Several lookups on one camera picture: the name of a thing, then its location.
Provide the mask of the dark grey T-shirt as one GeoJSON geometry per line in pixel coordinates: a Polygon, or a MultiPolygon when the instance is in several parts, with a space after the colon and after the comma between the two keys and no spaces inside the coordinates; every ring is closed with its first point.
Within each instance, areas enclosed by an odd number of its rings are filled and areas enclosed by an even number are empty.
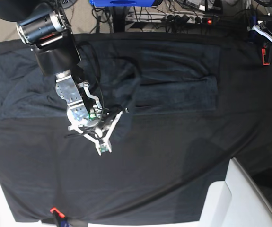
{"type": "MultiPolygon", "coordinates": [[[[128,109],[115,129],[120,139],[133,115],[175,114],[216,108],[220,48],[193,43],[81,42],[72,71],[104,100],[104,112],[128,109]]],[[[56,77],[44,75],[29,49],[0,54],[0,119],[65,117],[56,77]]]]}

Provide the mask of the black power strip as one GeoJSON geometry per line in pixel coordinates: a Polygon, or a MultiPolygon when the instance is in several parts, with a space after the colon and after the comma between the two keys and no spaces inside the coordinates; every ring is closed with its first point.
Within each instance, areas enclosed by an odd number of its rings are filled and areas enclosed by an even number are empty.
{"type": "Polygon", "coordinates": [[[219,20],[215,15],[195,15],[195,14],[162,14],[130,12],[125,18],[127,22],[134,23],[162,23],[177,22],[189,24],[214,25],[219,20]]]}

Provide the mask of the blue plastic bin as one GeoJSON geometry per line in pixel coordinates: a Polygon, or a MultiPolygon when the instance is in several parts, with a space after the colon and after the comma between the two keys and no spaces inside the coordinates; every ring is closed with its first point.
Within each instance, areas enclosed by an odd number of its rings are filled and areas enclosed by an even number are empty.
{"type": "Polygon", "coordinates": [[[160,5],[163,0],[90,0],[89,2],[97,7],[152,7],[160,5]]]}

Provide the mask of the black table cloth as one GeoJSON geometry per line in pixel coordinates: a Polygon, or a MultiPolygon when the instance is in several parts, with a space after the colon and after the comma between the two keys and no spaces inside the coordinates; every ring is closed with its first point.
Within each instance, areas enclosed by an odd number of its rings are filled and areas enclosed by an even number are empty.
{"type": "MultiPolygon", "coordinates": [[[[113,151],[102,155],[69,135],[66,116],[0,119],[0,184],[17,221],[50,218],[53,207],[97,224],[197,221],[209,185],[224,180],[232,157],[272,205],[272,62],[263,66],[256,45],[127,33],[77,35],[83,41],[218,46],[216,108],[133,115],[128,132],[117,139],[114,130],[113,151]]],[[[2,42],[0,54],[24,48],[19,40],[2,42]]]]}

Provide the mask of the white chair right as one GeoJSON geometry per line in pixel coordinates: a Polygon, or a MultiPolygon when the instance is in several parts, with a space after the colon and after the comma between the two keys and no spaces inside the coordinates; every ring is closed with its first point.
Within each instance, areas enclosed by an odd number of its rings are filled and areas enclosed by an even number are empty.
{"type": "Polygon", "coordinates": [[[272,227],[272,206],[236,158],[209,186],[198,226],[272,227]]]}

